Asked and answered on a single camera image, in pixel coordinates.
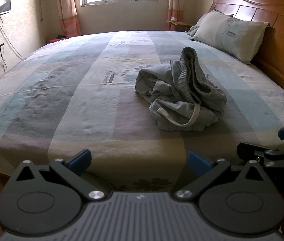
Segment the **bed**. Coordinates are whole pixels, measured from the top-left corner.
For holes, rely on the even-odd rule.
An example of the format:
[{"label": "bed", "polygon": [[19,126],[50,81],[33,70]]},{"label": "bed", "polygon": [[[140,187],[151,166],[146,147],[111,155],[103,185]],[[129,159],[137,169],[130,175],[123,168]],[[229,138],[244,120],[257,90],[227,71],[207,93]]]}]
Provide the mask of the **bed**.
[{"label": "bed", "polygon": [[[124,31],[48,44],[0,78],[0,173],[25,159],[47,164],[88,148],[88,175],[114,189],[163,191],[192,181],[187,154],[239,162],[241,141],[284,149],[284,0],[214,0],[212,8],[269,28],[255,65],[183,32]],[[193,47],[227,95],[224,117],[202,132],[161,131],[134,90],[140,69]]]}]

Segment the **folded garment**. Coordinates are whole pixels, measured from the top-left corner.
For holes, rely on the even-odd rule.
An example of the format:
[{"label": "folded garment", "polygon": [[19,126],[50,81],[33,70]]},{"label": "folded garment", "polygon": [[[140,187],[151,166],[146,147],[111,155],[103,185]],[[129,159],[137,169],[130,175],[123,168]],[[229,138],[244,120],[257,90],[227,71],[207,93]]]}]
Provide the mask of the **folded garment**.
[{"label": "folded garment", "polygon": [[162,130],[202,131],[226,106],[226,94],[205,76],[191,47],[182,50],[180,61],[141,69],[135,90],[151,104]]}]

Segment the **white strap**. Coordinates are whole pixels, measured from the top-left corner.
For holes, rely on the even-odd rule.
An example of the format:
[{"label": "white strap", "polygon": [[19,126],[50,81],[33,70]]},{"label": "white strap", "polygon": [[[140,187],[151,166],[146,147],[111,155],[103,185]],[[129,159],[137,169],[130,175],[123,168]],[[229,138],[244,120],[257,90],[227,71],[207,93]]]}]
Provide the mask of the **white strap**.
[{"label": "white strap", "polygon": [[193,114],[192,114],[190,120],[186,124],[177,123],[164,108],[159,108],[157,110],[157,113],[160,113],[161,115],[163,115],[172,124],[179,126],[181,128],[184,128],[184,127],[191,126],[196,121],[196,119],[198,118],[198,116],[200,114],[200,109],[201,109],[201,106],[199,104],[194,105]]}]

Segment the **wooden bed frame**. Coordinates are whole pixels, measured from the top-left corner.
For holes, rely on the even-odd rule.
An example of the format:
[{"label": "wooden bed frame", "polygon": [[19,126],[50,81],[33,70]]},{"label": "wooden bed frame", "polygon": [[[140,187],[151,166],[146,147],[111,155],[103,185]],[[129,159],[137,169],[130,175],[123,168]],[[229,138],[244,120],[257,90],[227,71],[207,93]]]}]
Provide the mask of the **wooden bed frame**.
[{"label": "wooden bed frame", "polygon": [[265,21],[263,43],[252,63],[284,89],[284,0],[213,0],[212,9],[245,21]]}]

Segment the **wooden headboard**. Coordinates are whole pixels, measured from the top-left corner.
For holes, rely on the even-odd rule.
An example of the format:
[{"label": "wooden headboard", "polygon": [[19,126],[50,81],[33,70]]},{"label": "wooden headboard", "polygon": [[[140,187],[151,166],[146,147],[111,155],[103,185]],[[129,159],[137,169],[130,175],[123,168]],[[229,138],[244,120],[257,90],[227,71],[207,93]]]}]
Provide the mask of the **wooden headboard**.
[{"label": "wooden headboard", "polygon": [[252,63],[284,89],[284,0],[214,0],[213,8],[241,20],[270,23]]}]

